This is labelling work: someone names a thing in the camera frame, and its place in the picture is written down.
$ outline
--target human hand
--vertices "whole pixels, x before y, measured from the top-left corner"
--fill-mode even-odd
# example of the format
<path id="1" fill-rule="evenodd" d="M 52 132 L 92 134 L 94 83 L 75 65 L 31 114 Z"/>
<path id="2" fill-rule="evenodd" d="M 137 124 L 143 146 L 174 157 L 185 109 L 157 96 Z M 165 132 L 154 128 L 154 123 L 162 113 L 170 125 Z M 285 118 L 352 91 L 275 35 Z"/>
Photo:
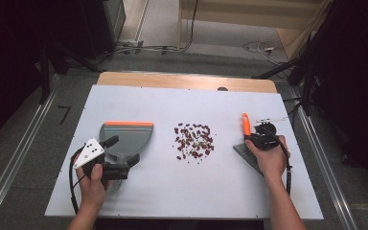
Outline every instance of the human hand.
<path id="1" fill-rule="evenodd" d="M 84 176 L 82 167 L 76 169 L 78 179 Z M 103 166 L 96 164 L 92 168 L 91 178 L 84 176 L 80 181 L 81 190 L 81 209 L 90 210 L 90 212 L 98 213 L 104 204 L 105 189 L 101 182 L 103 177 Z"/>
<path id="2" fill-rule="evenodd" d="M 279 140 L 287 150 L 286 138 L 281 135 L 279 136 Z M 280 145 L 274 149 L 261 150 L 256 148 L 250 140 L 246 140 L 245 144 L 258 158 L 259 168 L 264 174 L 264 178 L 266 180 L 281 180 L 281 176 L 286 169 L 286 158 Z"/>

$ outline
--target dark curtain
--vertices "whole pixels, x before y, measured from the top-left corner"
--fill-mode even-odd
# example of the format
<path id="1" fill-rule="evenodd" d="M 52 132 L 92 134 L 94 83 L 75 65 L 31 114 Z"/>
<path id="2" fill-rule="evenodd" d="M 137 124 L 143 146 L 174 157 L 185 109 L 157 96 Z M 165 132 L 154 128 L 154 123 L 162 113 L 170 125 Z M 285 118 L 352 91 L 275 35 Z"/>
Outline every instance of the dark curtain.
<path id="1" fill-rule="evenodd" d="M 342 148 L 368 170 L 368 1 L 344 4 L 315 54 L 315 72 L 323 81 L 315 102 L 348 137 Z"/>
<path id="2" fill-rule="evenodd" d="M 0 128 L 40 85 L 38 39 L 16 1 L 0 1 Z"/>

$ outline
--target orange handle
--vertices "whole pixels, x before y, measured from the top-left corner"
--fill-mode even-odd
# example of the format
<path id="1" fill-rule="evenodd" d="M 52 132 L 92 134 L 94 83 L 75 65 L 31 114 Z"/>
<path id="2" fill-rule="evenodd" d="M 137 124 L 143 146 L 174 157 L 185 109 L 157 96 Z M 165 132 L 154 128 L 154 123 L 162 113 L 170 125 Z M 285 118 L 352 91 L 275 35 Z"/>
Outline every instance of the orange handle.
<path id="1" fill-rule="evenodd" d="M 250 136 L 250 123 L 249 123 L 249 117 L 247 116 L 247 113 L 243 113 L 241 115 L 241 119 L 243 122 L 243 134 Z"/>

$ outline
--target black wire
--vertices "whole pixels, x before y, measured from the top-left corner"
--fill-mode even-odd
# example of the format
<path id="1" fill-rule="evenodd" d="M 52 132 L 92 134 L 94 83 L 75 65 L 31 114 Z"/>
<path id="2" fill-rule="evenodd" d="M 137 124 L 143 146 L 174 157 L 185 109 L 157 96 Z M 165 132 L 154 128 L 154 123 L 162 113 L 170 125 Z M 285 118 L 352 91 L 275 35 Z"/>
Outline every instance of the black wire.
<path id="1" fill-rule="evenodd" d="M 99 65 L 99 64 L 102 64 L 104 61 L 106 61 L 109 57 L 110 57 L 110 55 L 111 55 L 112 53 L 110 53 L 110 54 L 106 54 L 106 56 L 105 57 L 103 57 L 103 59 L 101 59 L 100 61 L 98 61 L 97 63 L 94 63 L 93 65 Z"/>
<path id="2" fill-rule="evenodd" d="M 291 117 L 291 128 L 292 130 L 294 130 L 294 124 L 295 124 L 295 113 L 298 111 L 298 107 L 300 107 L 301 105 L 303 105 L 303 103 L 301 102 L 300 100 L 300 103 L 297 103 L 293 108 L 292 110 L 287 114 L 288 116 L 290 114 L 292 114 L 292 117 Z"/>
<path id="3" fill-rule="evenodd" d="M 285 71 L 282 71 L 282 73 L 286 76 L 286 79 L 288 79 L 288 75 L 285 73 Z"/>
<path id="4" fill-rule="evenodd" d="M 193 44 L 193 37 L 194 37 L 194 21 L 196 20 L 196 8 L 198 6 L 198 0 L 195 1 L 195 7 L 194 7 L 194 13 L 193 13 L 193 19 L 191 21 L 191 35 L 190 35 L 190 40 L 187 43 L 187 45 L 183 48 L 183 52 L 188 50 L 191 46 L 191 44 Z"/>
<path id="5" fill-rule="evenodd" d="M 301 98 L 291 98 L 291 99 L 283 99 L 283 102 L 291 102 L 291 101 L 301 101 Z"/>
<path id="6" fill-rule="evenodd" d="M 75 189 L 75 188 L 76 188 L 76 186 L 80 183 L 80 181 L 82 181 L 85 177 L 86 177 L 86 174 L 84 174 L 84 175 L 79 179 L 79 181 L 77 181 L 77 182 L 73 185 L 73 189 Z"/>
<path id="7" fill-rule="evenodd" d="M 71 203 L 73 204 L 74 212 L 77 213 L 79 211 L 79 205 L 77 203 L 76 195 L 74 193 L 74 184 L 73 184 L 73 164 L 76 160 L 77 154 L 79 154 L 83 150 L 83 147 L 81 149 L 78 149 L 73 156 L 71 156 L 70 159 L 70 165 L 68 168 L 68 180 L 70 185 L 70 193 L 71 193 Z"/>

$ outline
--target black cable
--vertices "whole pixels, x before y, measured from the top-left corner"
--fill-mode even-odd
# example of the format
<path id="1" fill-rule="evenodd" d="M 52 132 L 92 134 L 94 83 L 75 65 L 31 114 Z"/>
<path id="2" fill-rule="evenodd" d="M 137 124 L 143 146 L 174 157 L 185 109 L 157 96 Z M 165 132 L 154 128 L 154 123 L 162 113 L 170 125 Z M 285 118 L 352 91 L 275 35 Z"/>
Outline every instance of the black cable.
<path id="1" fill-rule="evenodd" d="M 195 1 L 195 7 L 194 7 L 194 13 L 193 13 L 193 19 L 191 21 L 191 35 L 190 35 L 190 40 L 187 43 L 187 45 L 183 48 L 183 52 L 188 50 L 191 46 L 191 44 L 193 44 L 193 36 L 194 36 L 194 21 L 196 20 L 196 8 L 198 6 L 198 0 Z"/>
<path id="2" fill-rule="evenodd" d="M 79 211 L 79 204 L 77 203 L 76 195 L 74 193 L 74 184 L 73 184 L 73 165 L 76 160 L 77 154 L 82 152 L 83 147 L 78 149 L 70 159 L 70 166 L 68 168 L 68 180 L 70 185 L 70 193 L 71 193 L 71 203 L 73 204 L 74 212 L 77 213 Z"/>
<path id="3" fill-rule="evenodd" d="M 292 130 L 294 130 L 294 124 L 295 124 L 295 113 L 298 111 L 298 107 L 299 106 L 302 106 L 303 105 L 303 103 L 301 102 L 301 100 L 302 99 L 300 99 L 299 101 L 300 101 L 300 103 L 297 103 L 292 109 L 291 109 L 291 111 L 287 114 L 288 116 L 290 115 L 290 114 L 292 114 L 292 118 L 291 118 L 291 128 L 292 128 Z"/>
<path id="4" fill-rule="evenodd" d="M 283 102 L 290 102 L 290 101 L 301 101 L 301 98 L 290 98 L 290 99 L 283 99 Z"/>
<path id="5" fill-rule="evenodd" d="M 86 177 L 86 174 L 84 174 L 84 175 L 79 179 L 79 181 L 77 181 L 77 182 L 74 184 L 73 189 L 75 189 L 75 188 L 76 188 L 76 186 L 80 183 L 80 181 L 82 181 L 85 177 Z"/>

